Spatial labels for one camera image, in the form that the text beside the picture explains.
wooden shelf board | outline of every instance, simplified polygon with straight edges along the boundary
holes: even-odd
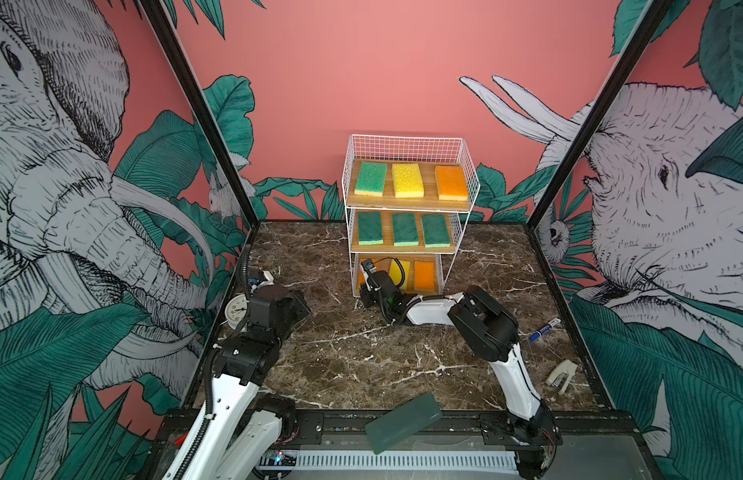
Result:
[[[356,195],[356,181],[358,180],[358,171],[361,169],[361,162],[373,161],[377,163],[388,164],[387,177],[385,178],[385,190],[382,197],[366,197]],[[417,163],[420,166],[422,175],[422,184],[424,186],[424,197],[420,198],[396,198],[393,190],[393,169],[392,164],[404,163],[396,160],[365,160],[357,158],[353,160],[353,170],[350,174],[350,188],[348,189],[348,206],[351,208],[367,209],[389,209],[389,210],[427,210],[441,212],[459,212],[467,213],[470,210],[468,201],[439,200],[438,186],[435,180],[435,168],[438,165],[450,165],[460,167],[460,164],[446,164],[438,162],[408,162]]]
[[[412,212],[417,219],[417,234],[419,234],[420,244],[416,246],[395,246],[393,245],[393,217],[394,210],[366,210],[379,211],[382,217],[382,244],[379,245],[360,245],[358,243],[358,213],[364,210],[356,210],[356,221],[353,223],[353,238],[350,245],[350,251],[354,254],[448,254],[452,255],[456,250],[453,244],[451,224],[449,223],[448,214],[443,214],[446,220],[446,227],[449,232],[449,240],[452,245],[438,248],[426,248],[424,245],[424,234],[422,232],[422,215],[421,212]]]
[[[408,285],[414,286],[414,274],[415,274],[415,262],[421,261],[421,262],[431,262],[434,263],[437,260],[434,256],[427,256],[427,255],[396,255],[396,257],[399,260],[406,260],[409,262],[409,271],[406,273],[406,283]],[[377,256],[364,256],[360,255],[359,261],[358,261],[358,281],[356,282],[356,285],[354,287],[354,295],[359,296],[361,295],[361,284],[364,281],[364,274],[362,273],[361,268],[361,262],[364,260],[371,258],[373,262],[375,262],[377,266],[377,270],[384,270],[385,272],[390,271],[390,266],[393,263],[393,260],[382,260],[381,258],[384,258],[383,255],[377,255]],[[438,268],[434,269],[434,278],[433,282],[435,285],[435,288],[438,288],[438,278],[436,278],[438,274]],[[441,293],[437,290],[402,290],[403,293],[418,293],[420,295],[437,295],[438,293]]]

brown marble surface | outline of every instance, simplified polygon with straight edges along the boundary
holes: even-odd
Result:
[[[428,391],[443,409],[504,408],[489,365],[453,327],[386,326],[377,309],[352,296],[347,242],[344,224],[261,225],[251,268],[302,290],[313,312],[282,348],[263,391],[294,398],[297,408],[395,408]],[[467,226],[445,293],[471,284],[513,312],[522,339],[558,315],[521,226]],[[598,410],[581,367],[563,395],[544,383],[561,360],[579,364],[562,326],[523,340],[521,350],[549,408]],[[203,392],[197,398],[200,406]]]

green scouring pad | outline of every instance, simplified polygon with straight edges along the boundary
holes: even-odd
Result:
[[[358,212],[358,245],[379,245],[382,242],[382,216],[379,212]]]
[[[422,233],[426,248],[451,246],[451,235],[446,226],[446,216],[443,214],[429,214],[422,216]]]
[[[387,177],[387,164],[378,162],[361,162],[356,180],[356,195],[369,197],[381,197],[385,191],[385,178]]]
[[[417,218],[414,214],[393,214],[393,245],[394,246],[416,246],[419,245],[419,234],[417,233]]]
[[[433,394],[428,392],[366,424],[366,436],[375,455],[394,447],[401,440],[433,425],[443,414]]]

blue marker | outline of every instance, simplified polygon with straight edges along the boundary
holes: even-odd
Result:
[[[560,318],[556,317],[556,318],[552,319],[551,321],[549,321],[549,323],[546,326],[544,326],[541,329],[539,329],[538,331],[532,333],[531,336],[529,337],[529,341],[530,342],[535,341],[536,339],[540,338],[545,333],[548,333],[549,331],[551,331],[553,329],[553,327],[556,326],[556,325],[558,325],[559,323],[561,323],[561,319]]]

clock face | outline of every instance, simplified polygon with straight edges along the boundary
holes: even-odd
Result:
[[[246,295],[234,296],[225,307],[225,318],[227,318],[228,321],[237,324],[246,316],[246,310],[248,307],[249,302],[246,300]]]

